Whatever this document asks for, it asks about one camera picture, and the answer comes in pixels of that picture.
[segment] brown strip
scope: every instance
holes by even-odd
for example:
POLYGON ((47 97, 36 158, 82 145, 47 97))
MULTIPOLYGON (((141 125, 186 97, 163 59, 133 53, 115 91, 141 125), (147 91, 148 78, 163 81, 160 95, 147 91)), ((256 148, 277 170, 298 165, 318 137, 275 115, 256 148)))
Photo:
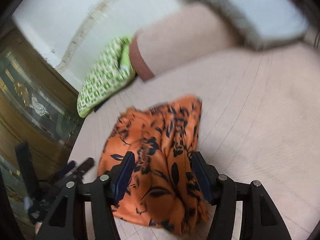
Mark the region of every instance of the brown strip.
POLYGON ((132 39, 132 42, 130 44, 129 58, 131 66, 143 81, 147 81, 148 79, 155 76, 140 54, 137 43, 137 36, 132 39))

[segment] green patterned cloth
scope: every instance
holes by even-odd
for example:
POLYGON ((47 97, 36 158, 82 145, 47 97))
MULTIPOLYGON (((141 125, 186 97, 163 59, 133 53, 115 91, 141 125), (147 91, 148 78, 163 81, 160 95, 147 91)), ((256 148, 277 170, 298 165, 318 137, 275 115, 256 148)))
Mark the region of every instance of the green patterned cloth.
POLYGON ((77 109, 82 118, 134 79, 135 71, 129 59, 130 43, 130 37, 113 39, 94 63, 78 95, 77 109))

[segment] orange cloth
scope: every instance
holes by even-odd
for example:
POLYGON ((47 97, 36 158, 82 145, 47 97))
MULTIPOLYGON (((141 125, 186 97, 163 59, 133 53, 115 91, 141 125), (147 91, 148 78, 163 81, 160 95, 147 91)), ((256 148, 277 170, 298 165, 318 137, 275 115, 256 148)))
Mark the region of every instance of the orange cloth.
POLYGON ((101 155, 98 175, 121 162, 127 151, 136 166, 124 195, 112 206, 115 217, 176 235, 208 220, 198 182, 190 168, 198 142, 202 103, 195 97, 122 114, 101 155))

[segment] white wall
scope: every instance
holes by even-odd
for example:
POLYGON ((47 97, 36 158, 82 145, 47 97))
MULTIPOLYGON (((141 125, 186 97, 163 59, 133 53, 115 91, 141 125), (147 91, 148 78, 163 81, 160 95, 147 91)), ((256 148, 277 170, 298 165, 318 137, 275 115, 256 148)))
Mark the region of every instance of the white wall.
POLYGON ((190 0, 24 0, 13 19, 32 46, 78 91, 114 37, 177 11, 190 0))

